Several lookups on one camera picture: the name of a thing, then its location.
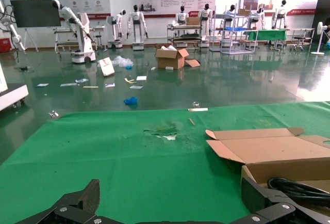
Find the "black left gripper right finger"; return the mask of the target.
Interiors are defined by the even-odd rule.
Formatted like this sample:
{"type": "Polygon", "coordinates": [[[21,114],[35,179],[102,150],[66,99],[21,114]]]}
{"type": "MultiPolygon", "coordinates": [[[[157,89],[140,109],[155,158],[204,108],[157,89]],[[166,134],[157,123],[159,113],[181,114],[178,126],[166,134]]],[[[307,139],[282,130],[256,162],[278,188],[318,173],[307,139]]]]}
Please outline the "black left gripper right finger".
{"type": "Polygon", "coordinates": [[[283,192],[241,180],[241,199],[250,215],[233,223],[329,223],[329,217],[298,205],[283,192]]]}

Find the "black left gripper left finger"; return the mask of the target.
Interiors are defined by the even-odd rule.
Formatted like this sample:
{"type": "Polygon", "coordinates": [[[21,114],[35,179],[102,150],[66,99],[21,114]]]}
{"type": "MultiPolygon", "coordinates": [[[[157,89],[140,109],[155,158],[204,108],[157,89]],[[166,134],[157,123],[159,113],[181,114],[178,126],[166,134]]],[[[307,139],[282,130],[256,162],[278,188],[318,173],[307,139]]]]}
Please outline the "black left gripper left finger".
{"type": "Polygon", "coordinates": [[[100,195],[100,181],[93,179],[83,190],[64,194],[49,209],[23,219],[19,223],[118,223],[116,220],[96,214],[100,204],[100,195]]]}

